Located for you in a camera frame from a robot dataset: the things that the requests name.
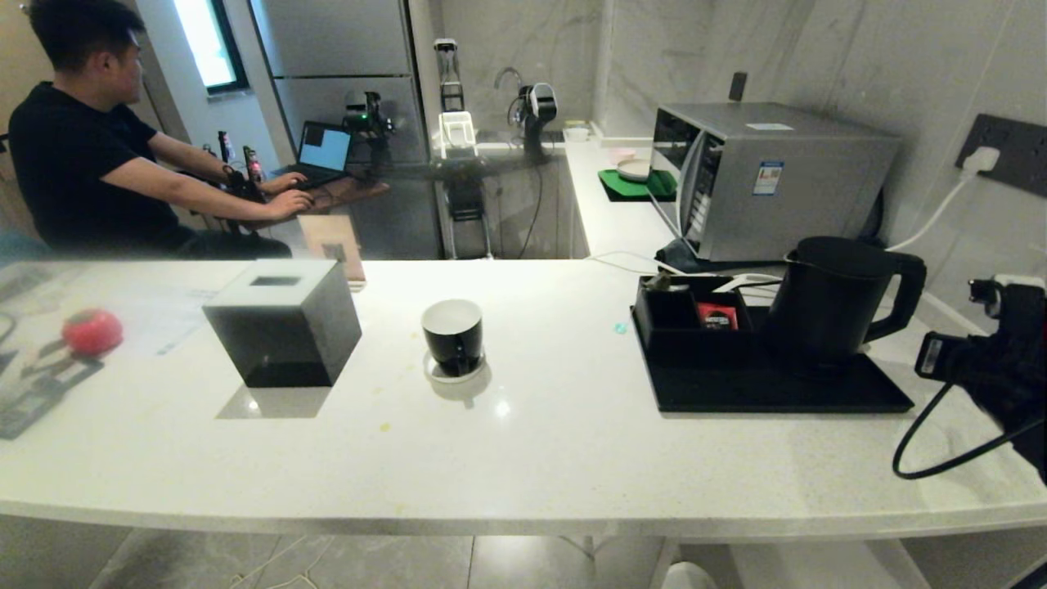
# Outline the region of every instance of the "green mat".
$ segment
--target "green mat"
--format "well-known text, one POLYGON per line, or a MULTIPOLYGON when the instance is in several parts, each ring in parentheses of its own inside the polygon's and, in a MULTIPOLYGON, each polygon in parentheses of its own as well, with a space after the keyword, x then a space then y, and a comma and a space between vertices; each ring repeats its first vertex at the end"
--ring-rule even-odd
POLYGON ((661 202, 676 200, 676 180, 664 169, 652 169, 647 183, 630 182, 618 175, 618 169, 597 172, 607 198, 612 202, 636 202, 648 200, 647 190, 661 202))

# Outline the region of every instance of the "black t-shirt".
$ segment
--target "black t-shirt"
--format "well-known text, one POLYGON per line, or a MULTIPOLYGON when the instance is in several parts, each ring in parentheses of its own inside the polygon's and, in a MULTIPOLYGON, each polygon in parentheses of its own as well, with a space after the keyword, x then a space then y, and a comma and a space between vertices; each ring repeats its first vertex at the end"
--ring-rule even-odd
POLYGON ((136 157, 156 161, 156 131, 127 106, 101 112, 44 82, 12 113, 8 133, 25 203, 57 251, 164 255, 194 235, 166 202, 101 180, 136 157))

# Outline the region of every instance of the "man's hand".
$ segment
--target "man's hand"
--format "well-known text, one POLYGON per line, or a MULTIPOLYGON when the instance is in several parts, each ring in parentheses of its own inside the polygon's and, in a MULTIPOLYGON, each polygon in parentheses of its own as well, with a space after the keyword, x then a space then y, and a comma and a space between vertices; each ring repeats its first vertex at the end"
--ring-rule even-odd
POLYGON ((276 195, 276 198, 265 205, 268 220, 279 221, 295 212, 308 210, 313 206, 313 197, 300 189, 289 189, 276 195))
POLYGON ((280 194, 285 190, 289 190, 299 183, 306 181, 306 176, 298 172, 288 172, 282 176, 275 177, 268 182, 262 182, 259 184, 259 188, 265 194, 280 194))

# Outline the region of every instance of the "refrigerator door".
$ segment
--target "refrigerator door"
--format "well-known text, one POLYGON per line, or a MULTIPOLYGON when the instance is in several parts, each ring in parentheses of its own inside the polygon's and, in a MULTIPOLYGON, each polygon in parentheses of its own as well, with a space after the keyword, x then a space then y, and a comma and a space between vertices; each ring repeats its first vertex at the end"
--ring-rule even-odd
POLYGON ((442 237, 432 182, 388 180, 388 192, 349 204, 364 259, 440 259, 442 237))
MULTIPOLYGON (((382 115, 392 118, 397 127, 389 137, 393 161, 417 163, 429 159, 414 77, 322 77, 274 80, 273 83, 295 149, 303 122, 318 120, 340 124, 347 95, 372 90, 382 96, 382 115)), ((364 141, 354 140, 352 149, 351 161, 370 161, 371 150, 364 141)))
POLYGON ((409 74, 401 2, 251 0, 273 77, 409 74))

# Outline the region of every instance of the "coffee cup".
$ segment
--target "coffee cup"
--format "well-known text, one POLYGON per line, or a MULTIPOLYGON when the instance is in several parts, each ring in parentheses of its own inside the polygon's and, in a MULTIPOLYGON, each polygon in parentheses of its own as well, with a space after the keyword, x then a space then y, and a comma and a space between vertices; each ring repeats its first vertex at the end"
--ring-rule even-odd
POLYGON ((448 377, 465 377, 480 367, 484 331, 480 307, 471 301, 441 301, 422 314, 429 354, 448 377))

